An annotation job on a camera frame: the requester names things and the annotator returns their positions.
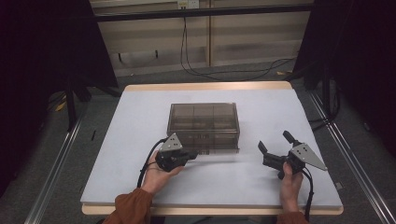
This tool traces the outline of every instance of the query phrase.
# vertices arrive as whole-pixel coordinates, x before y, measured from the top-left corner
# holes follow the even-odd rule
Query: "storage box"
[[[235,103],[172,104],[167,134],[183,149],[199,154],[237,153],[239,123]]]

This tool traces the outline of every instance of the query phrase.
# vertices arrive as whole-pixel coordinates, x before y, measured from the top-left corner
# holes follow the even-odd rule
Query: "horizontal black beam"
[[[138,21],[151,19],[186,18],[186,17],[205,17],[205,16],[224,16],[242,14],[261,14],[279,12],[298,12],[311,11],[315,8],[340,7],[340,4],[297,4],[297,5],[278,5],[267,7],[221,7],[221,8],[197,8],[185,10],[165,10],[135,13],[108,13],[98,14],[93,18],[72,18],[71,20],[89,21]]]

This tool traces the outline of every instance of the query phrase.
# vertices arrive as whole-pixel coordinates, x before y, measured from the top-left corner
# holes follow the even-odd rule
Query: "human hand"
[[[155,161],[157,153],[158,150],[154,151],[153,155],[148,160],[149,166],[146,171],[145,180],[143,181],[143,185],[141,187],[142,190],[153,195],[160,191],[172,176],[177,175],[184,168],[183,166],[179,166],[169,173],[165,172]]]
[[[298,193],[303,183],[303,174],[301,172],[293,174],[290,164],[283,163],[283,171],[285,176],[282,179],[280,187],[280,202],[285,213],[298,212]]]

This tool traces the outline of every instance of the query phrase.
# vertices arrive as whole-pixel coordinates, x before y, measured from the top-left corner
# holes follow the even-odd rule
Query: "sleeve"
[[[116,210],[103,224],[149,224],[152,198],[152,194],[142,189],[117,196]]]
[[[308,222],[303,213],[291,212],[278,215],[276,224],[308,224]]]

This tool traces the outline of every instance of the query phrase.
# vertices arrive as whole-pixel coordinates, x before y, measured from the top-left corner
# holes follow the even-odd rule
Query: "electrical outlet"
[[[189,8],[189,1],[188,0],[178,0],[177,1],[177,8],[178,9],[187,9],[187,8]]]
[[[189,0],[188,8],[199,8],[199,0]]]

